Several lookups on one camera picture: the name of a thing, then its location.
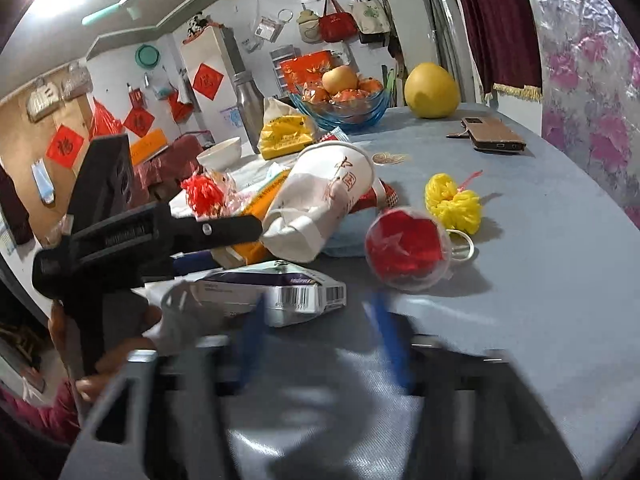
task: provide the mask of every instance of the stainless steel bottle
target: stainless steel bottle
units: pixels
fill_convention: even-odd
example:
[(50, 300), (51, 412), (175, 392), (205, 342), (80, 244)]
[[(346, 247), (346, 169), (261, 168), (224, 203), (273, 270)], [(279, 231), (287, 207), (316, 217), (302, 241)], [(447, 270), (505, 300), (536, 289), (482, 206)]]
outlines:
[(242, 124), (254, 153), (258, 153), (258, 140), (262, 131), (264, 116), (264, 95), (255, 85), (254, 76), (249, 70), (240, 72), (234, 76), (236, 97), (238, 98), (238, 111), (242, 118)]

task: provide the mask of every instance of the red handbag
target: red handbag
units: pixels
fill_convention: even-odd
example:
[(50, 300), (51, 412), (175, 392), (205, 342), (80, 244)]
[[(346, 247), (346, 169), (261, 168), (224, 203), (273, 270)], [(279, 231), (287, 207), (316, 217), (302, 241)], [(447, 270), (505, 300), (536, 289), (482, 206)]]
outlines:
[(326, 13), (326, 7), (329, 0), (324, 0), (324, 14), (320, 18), (320, 36), (327, 43), (337, 43), (338, 41), (348, 40), (358, 33), (358, 27), (353, 16), (344, 9), (340, 4), (331, 0), (335, 10), (333, 14)]

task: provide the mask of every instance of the ceiling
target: ceiling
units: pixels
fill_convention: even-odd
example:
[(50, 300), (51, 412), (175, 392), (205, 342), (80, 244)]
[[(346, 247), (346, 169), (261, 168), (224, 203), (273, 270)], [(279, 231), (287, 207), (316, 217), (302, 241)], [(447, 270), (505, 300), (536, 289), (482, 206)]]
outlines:
[[(79, 7), (52, 18), (38, 16), (33, 7), (24, 12), (30, 0), (0, 0), (0, 3), (3, 1), (11, 3), (12, 7), (8, 9), (8, 6), (0, 6), (3, 23), (11, 20), (15, 23), (15, 16), (19, 19), (23, 15), (0, 54), (0, 98), (39, 74), (84, 57), (101, 34), (156, 26), (187, 0), (135, 0), (142, 13), (140, 19), (132, 20), (125, 9), (120, 9), (88, 27), (81, 25), (84, 16), (117, 3), (118, 0), (86, 0)], [(158, 36), (165, 31), (174, 30), (213, 1), (215, 0), (198, 0), (183, 6), (182, 12), (174, 13), (172, 20), (163, 22), (164, 29), (159, 30)], [(14, 16), (7, 16), (9, 10)]]

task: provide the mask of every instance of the blue glass fruit bowl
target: blue glass fruit bowl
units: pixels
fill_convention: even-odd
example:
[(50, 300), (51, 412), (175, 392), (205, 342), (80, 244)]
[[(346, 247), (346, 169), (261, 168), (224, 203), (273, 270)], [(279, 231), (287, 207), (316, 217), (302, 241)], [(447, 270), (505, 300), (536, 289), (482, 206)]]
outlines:
[(340, 127), (345, 133), (358, 132), (376, 124), (385, 114), (391, 101), (391, 92), (396, 78), (390, 73), (386, 88), (364, 99), (354, 99), (342, 103), (309, 103), (301, 94), (290, 93), (293, 104), (303, 114), (313, 117), (318, 126), (331, 131)]

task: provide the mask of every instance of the finger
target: finger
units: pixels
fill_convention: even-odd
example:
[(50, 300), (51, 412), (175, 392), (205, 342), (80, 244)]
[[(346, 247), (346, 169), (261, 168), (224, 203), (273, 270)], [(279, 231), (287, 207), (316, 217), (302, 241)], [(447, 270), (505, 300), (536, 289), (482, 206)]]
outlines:
[(149, 330), (151, 327), (160, 323), (161, 319), (162, 319), (162, 310), (160, 310), (160, 307), (150, 304), (146, 308), (145, 315), (143, 317), (145, 330)]
[(108, 372), (116, 372), (126, 362), (129, 353), (134, 350), (155, 350), (151, 339), (146, 337), (132, 337), (125, 339), (116, 348), (109, 350), (102, 358), (95, 364), (95, 369), (98, 373), (104, 374)]
[(82, 378), (76, 381), (76, 389), (84, 400), (95, 402), (114, 375), (115, 373), (100, 374)]
[(51, 304), (51, 315), (49, 322), (49, 335), (53, 341), (54, 348), (61, 353), (65, 350), (66, 339), (66, 319), (65, 312), (59, 301), (54, 300)]

